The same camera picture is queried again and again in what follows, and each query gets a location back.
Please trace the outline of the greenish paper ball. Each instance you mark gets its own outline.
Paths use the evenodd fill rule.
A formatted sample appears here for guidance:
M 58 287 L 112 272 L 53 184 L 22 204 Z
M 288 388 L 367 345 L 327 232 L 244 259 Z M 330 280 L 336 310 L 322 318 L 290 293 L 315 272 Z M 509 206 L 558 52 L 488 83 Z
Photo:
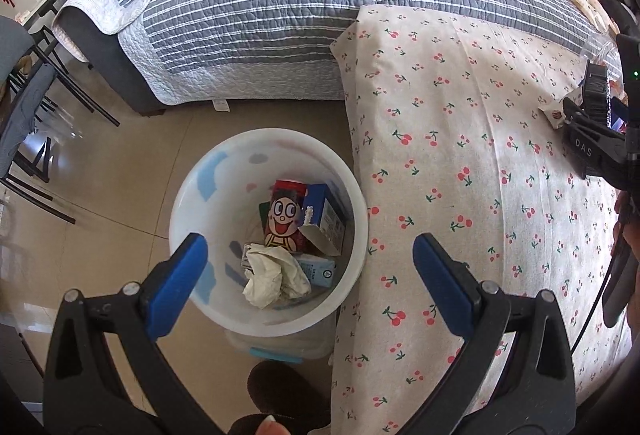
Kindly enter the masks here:
M 258 309 L 297 301 L 311 293 L 311 284 L 304 270 L 283 247 L 245 244 L 241 268 L 246 279 L 243 295 L 250 305 Z

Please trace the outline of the red drink can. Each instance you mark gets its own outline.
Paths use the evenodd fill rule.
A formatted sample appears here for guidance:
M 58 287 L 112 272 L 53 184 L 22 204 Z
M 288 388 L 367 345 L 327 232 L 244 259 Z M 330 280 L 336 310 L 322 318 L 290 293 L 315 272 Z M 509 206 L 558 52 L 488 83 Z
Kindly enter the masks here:
M 306 239 L 298 230 L 307 185 L 294 180 L 277 180 L 271 191 L 269 233 L 266 247 L 283 247 L 290 253 L 304 251 Z

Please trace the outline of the dark blue small box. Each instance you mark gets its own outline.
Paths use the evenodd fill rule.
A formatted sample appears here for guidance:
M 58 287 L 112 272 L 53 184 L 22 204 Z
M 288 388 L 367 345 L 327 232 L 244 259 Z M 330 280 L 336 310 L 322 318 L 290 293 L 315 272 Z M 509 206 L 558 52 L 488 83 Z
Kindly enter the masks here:
M 345 238 L 345 215 L 327 184 L 308 184 L 298 230 L 321 253 L 340 256 Z

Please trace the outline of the light blue milk carton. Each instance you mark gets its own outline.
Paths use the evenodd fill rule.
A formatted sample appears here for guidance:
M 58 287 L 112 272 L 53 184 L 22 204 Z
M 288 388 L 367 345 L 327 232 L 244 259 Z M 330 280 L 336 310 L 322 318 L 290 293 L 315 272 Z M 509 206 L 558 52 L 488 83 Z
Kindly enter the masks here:
M 314 256 L 310 254 L 296 254 L 294 256 L 300 268 L 313 287 L 329 289 L 332 287 L 336 264 L 334 259 Z

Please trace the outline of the white plastic trash bin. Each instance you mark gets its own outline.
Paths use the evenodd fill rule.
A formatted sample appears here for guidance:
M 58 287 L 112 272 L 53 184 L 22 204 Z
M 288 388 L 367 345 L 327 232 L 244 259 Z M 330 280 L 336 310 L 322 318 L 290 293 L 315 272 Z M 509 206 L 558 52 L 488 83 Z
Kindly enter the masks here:
M 208 248 L 192 302 L 232 345 L 288 363 L 329 355 L 368 239 L 359 184 L 331 148 L 284 128 L 219 143 L 172 207 L 170 247 L 190 233 Z

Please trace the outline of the small torn wrapper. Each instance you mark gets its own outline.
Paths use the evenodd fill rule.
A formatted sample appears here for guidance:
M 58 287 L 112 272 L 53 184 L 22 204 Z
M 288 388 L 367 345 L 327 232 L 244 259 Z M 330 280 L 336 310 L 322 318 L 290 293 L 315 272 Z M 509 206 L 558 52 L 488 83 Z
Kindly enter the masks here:
M 550 103 L 538 106 L 538 110 L 544 114 L 553 129 L 560 129 L 566 120 L 563 106 L 565 101 L 570 101 L 577 104 L 577 106 L 581 106 L 582 90 L 576 88 L 560 99 L 555 99 Z

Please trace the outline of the cherry print tablecloth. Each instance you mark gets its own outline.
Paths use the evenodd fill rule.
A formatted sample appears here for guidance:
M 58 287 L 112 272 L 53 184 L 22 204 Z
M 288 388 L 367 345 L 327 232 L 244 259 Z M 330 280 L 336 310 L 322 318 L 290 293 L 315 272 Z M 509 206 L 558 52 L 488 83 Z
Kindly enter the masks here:
M 478 280 L 559 301 L 586 399 L 630 347 L 596 295 L 610 262 L 616 192 L 582 178 L 547 113 L 582 80 L 577 51 L 504 26 L 376 5 L 334 42 L 369 240 L 341 310 L 332 432 L 393 434 L 461 347 L 411 250 L 431 233 Z

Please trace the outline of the black slipper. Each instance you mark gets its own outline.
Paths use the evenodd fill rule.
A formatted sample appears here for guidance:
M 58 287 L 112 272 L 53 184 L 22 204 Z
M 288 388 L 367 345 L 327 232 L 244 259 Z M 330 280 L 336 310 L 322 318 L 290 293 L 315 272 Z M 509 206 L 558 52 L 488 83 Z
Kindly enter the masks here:
M 266 417 L 257 434 L 309 434 L 331 424 L 329 400 L 294 368 L 262 361 L 247 377 L 250 399 Z

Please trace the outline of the green scouring sponge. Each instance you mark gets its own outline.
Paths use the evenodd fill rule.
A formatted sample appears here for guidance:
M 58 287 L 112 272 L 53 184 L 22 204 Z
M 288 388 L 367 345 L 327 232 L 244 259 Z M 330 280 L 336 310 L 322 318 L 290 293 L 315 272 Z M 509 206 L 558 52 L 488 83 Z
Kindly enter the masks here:
M 270 202 L 262 202 L 258 205 L 258 212 L 260 217 L 260 222 L 262 223 L 262 231 L 264 235 L 269 233 L 269 212 L 270 212 Z

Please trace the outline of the grey chair black legs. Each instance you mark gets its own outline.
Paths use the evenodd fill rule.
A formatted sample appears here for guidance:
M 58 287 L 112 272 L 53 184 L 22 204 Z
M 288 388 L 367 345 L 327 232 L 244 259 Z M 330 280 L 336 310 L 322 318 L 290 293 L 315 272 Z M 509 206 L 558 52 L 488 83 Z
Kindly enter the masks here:
M 50 194 L 11 174 L 17 166 L 23 173 L 47 184 L 50 181 L 52 139 L 29 160 L 20 151 L 25 139 L 35 132 L 37 112 L 46 101 L 54 82 L 60 82 L 88 111 L 99 112 L 117 126 L 119 121 L 93 100 L 63 69 L 48 57 L 49 51 L 37 45 L 35 36 L 14 20 L 1 19 L 1 82 L 15 85 L 9 109 L 1 117 L 1 187 L 50 215 L 74 225 L 75 218 L 51 206 Z

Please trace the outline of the grey striped quilted cover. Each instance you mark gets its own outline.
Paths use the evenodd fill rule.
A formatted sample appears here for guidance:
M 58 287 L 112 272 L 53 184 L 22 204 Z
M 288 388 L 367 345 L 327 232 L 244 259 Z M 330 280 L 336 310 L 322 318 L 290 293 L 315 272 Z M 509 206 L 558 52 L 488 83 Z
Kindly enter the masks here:
M 331 43 L 370 5 L 462 14 L 571 51 L 593 31 L 570 0 L 67 0 L 52 30 L 148 115 L 220 99 L 338 99 Z

